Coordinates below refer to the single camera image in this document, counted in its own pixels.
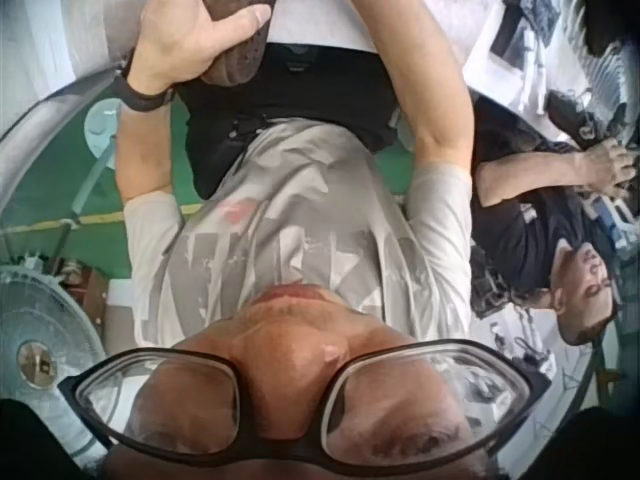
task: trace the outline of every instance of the eyeglasses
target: eyeglasses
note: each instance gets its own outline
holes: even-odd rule
[[[307,432],[260,435],[252,392],[228,360],[143,348],[59,384],[106,447],[218,467],[244,460],[302,461],[339,475],[426,471],[503,445],[549,380],[471,341],[407,345],[355,358],[333,376]],[[119,392],[115,409],[107,400]],[[290,406],[283,405],[283,421]]]

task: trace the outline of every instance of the man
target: man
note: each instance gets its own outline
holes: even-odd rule
[[[407,218],[358,136],[281,118],[184,224],[169,107],[123,108],[136,339],[178,350],[127,352],[65,381],[112,447],[107,478],[484,478],[484,447],[530,408],[532,384],[490,350],[416,343],[464,338],[471,320],[473,110],[423,0],[353,4],[416,133]],[[269,14],[212,23],[201,0],[151,0],[129,86],[162,96]],[[100,413],[114,381],[133,402],[124,420]],[[484,381],[500,386],[495,409],[470,409]]]
[[[545,152],[508,117],[487,100],[476,105],[473,238],[508,285],[542,290],[531,306],[556,311],[565,342],[590,342],[613,319],[612,280],[592,244],[607,242],[597,240],[572,187],[619,196],[618,185],[635,176],[633,158],[615,139],[586,152]]]

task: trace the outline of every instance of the gray t-shirt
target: gray t-shirt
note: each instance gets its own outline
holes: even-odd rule
[[[418,340],[464,338],[470,199],[467,172],[430,163],[414,172],[405,217],[353,134],[283,121],[186,224],[166,193],[127,204],[136,341],[171,346],[296,281]]]

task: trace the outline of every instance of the hand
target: hand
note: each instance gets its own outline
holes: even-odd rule
[[[268,5],[254,5],[213,22],[202,0],[148,0],[129,84],[154,95],[192,80],[222,52],[251,38],[270,17]]]
[[[627,192],[618,186],[636,176],[633,155],[615,138],[591,147],[577,157],[583,185],[612,198],[624,198]]]

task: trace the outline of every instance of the black wristwatch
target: black wristwatch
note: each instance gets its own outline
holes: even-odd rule
[[[157,95],[145,95],[144,93],[134,90],[131,85],[129,85],[129,82],[127,82],[130,68],[131,60],[118,72],[113,81],[113,91],[116,97],[122,100],[127,107],[136,112],[152,112],[171,103],[175,96],[173,88]]]

